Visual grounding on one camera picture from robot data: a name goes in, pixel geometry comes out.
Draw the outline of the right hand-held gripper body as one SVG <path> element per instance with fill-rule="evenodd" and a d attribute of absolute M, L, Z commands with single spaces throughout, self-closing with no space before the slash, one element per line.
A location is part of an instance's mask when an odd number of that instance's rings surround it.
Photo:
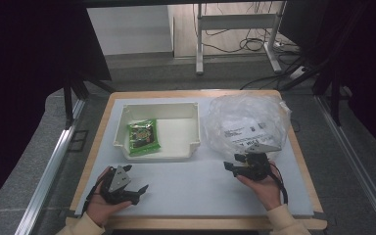
<path fill-rule="evenodd" d="M 280 179 L 272 172 L 271 164 L 268 160 L 267 153 L 280 151 L 280 147 L 269 146 L 261 143 L 255 143 L 248 147 L 244 154 L 246 161 L 241 169 L 240 174 L 254 181 L 264 180 L 267 176 L 272 177 L 275 181 Z"/>

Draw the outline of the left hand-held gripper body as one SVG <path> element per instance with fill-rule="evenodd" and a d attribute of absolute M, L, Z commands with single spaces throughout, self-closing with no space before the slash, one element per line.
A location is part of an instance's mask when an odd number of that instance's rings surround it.
<path fill-rule="evenodd" d="M 140 196 L 136 192 L 125 190 L 129 183 L 130 177 L 122 169 L 122 166 L 111 167 L 104 175 L 100 195 L 108 204 L 116 205 L 130 201 L 132 205 L 137 205 L 140 201 Z"/>

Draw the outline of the clear plastic bag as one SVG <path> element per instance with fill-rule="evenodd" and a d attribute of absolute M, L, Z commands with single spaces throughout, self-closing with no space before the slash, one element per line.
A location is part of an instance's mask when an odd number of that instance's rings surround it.
<path fill-rule="evenodd" d="M 254 144 L 274 160 L 285 146 L 292 111 L 278 95 L 224 95 L 211 100 L 202 119 L 206 143 L 227 160 L 245 154 Z"/>

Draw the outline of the green snack packet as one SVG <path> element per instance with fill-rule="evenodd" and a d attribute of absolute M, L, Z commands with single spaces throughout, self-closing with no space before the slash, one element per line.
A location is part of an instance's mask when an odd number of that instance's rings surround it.
<path fill-rule="evenodd" d="M 160 149 L 155 119 L 134 122 L 129 124 L 127 128 L 129 131 L 130 156 L 151 154 Z"/>

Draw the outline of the white plastic bin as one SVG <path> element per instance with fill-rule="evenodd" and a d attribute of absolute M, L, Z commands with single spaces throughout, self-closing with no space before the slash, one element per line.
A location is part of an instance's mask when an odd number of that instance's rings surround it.
<path fill-rule="evenodd" d="M 149 102 L 127 99 L 116 102 L 117 132 L 113 145 L 123 156 L 134 162 L 180 161 L 190 158 L 201 144 L 200 106 L 197 102 L 153 99 Z M 129 131 L 131 123 L 155 119 L 160 149 L 154 153 L 130 156 Z"/>

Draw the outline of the person's right hand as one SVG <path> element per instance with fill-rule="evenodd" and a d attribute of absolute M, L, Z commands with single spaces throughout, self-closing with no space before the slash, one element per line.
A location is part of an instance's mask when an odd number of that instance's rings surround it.
<path fill-rule="evenodd" d="M 243 175 L 237 175 L 236 178 L 254 191 L 267 211 L 274 210 L 282 205 L 280 189 L 272 177 L 267 176 L 261 181 L 254 181 Z"/>

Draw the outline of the person's left hand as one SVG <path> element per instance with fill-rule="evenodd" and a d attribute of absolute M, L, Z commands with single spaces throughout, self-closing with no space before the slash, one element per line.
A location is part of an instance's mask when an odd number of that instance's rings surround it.
<path fill-rule="evenodd" d="M 113 214 L 130 207 L 131 202 L 126 201 L 116 205 L 108 204 L 100 195 L 100 189 L 101 185 L 98 185 L 89 201 L 86 213 L 98 226 L 102 227 L 108 223 Z"/>

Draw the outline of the black metal stand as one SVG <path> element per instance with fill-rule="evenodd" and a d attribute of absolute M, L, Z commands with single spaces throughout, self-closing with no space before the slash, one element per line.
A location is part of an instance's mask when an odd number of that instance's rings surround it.
<path fill-rule="evenodd" d="M 333 70 L 323 70 L 316 79 L 312 92 L 314 95 L 323 95 L 327 88 L 331 87 L 330 115 L 335 123 L 340 126 L 339 102 L 340 102 L 340 78 Z"/>
<path fill-rule="evenodd" d="M 66 112 L 65 129 L 69 129 L 74 121 L 71 93 L 74 93 L 79 101 L 84 101 L 89 96 L 89 91 L 84 84 L 85 81 L 88 81 L 109 93 L 114 93 L 116 91 L 112 86 L 85 73 L 67 76 L 64 80 L 63 87 Z"/>

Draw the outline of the black curtain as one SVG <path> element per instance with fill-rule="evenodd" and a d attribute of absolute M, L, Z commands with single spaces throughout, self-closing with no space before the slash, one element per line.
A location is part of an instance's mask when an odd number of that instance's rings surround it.
<path fill-rule="evenodd" d="M 110 77 L 86 0 L 0 0 L 0 188 L 68 80 Z"/>
<path fill-rule="evenodd" d="M 288 0 L 280 32 L 350 89 L 349 106 L 376 138 L 376 0 Z"/>

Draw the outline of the white panel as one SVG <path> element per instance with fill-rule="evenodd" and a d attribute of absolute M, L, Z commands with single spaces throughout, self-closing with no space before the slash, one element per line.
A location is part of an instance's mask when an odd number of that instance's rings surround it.
<path fill-rule="evenodd" d="M 88 8 L 104 55 L 170 53 L 173 17 L 167 5 Z"/>

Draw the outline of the aluminium rail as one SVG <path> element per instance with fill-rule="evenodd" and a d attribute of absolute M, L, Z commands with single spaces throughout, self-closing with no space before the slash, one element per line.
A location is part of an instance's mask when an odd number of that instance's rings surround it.
<path fill-rule="evenodd" d="M 368 198 L 373 210 L 376 213 L 376 184 L 367 172 L 364 164 L 361 162 L 358 154 L 356 153 L 353 145 L 345 134 L 343 128 L 339 126 L 332 115 L 330 114 L 330 108 L 326 101 L 319 96 L 314 97 L 321 113 L 323 114 L 328 126 L 330 127 L 333 135 L 335 136 L 338 144 L 340 145 L 345 158 L 347 159 L 352 171 L 357 178 L 363 192 Z"/>
<path fill-rule="evenodd" d="M 26 207 L 19 226 L 14 235 L 30 235 L 33 227 L 40 214 L 41 208 L 50 192 L 54 179 L 58 173 L 59 167 L 68 150 L 68 146 L 77 126 L 77 121 L 85 106 L 85 101 L 77 100 L 72 109 L 72 124 L 68 129 L 62 131 L 61 136 L 56 144 L 56 147 L 49 159 L 48 164 L 43 170 L 42 177 L 37 184 L 37 187 L 31 197 L 31 200 Z"/>

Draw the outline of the white metal desk frame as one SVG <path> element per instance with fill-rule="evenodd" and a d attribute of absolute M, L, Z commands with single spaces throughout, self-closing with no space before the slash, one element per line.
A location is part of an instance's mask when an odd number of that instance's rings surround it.
<path fill-rule="evenodd" d="M 284 9 L 287 2 L 282 1 L 275 13 L 255 15 L 221 15 L 206 16 L 202 13 L 202 4 L 197 5 L 196 27 L 197 27 L 197 48 L 196 48 L 196 74 L 204 73 L 203 53 L 203 31 L 219 29 L 270 29 L 270 37 L 263 43 L 264 51 L 271 63 L 273 71 L 282 71 L 274 55 L 274 41 L 281 24 Z"/>

